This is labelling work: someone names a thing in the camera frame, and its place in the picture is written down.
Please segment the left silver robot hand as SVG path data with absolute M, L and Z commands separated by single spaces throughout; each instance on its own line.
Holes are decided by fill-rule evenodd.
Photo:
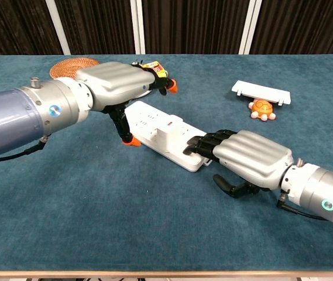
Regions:
M 130 100 L 137 98 L 147 90 L 159 90 L 162 95 L 169 91 L 177 92 L 177 82 L 168 77 L 159 77 L 154 69 L 137 64 L 107 62 L 82 68 L 76 72 L 78 81 L 82 81 L 93 97 L 91 110 L 108 114 L 125 145 L 140 146 L 131 133 L 125 114 Z

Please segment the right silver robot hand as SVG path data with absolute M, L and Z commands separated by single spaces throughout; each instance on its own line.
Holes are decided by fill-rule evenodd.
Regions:
M 246 130 L 221 129 L 194 136 L 187 141 L 183 153 L 197 153 L 242 178 L 244 182 L 235 186 L 218 174 L 213 176 L 218 187 L 233 198 L 279 188 L 285 172 L 294 163 L 289 148 Z

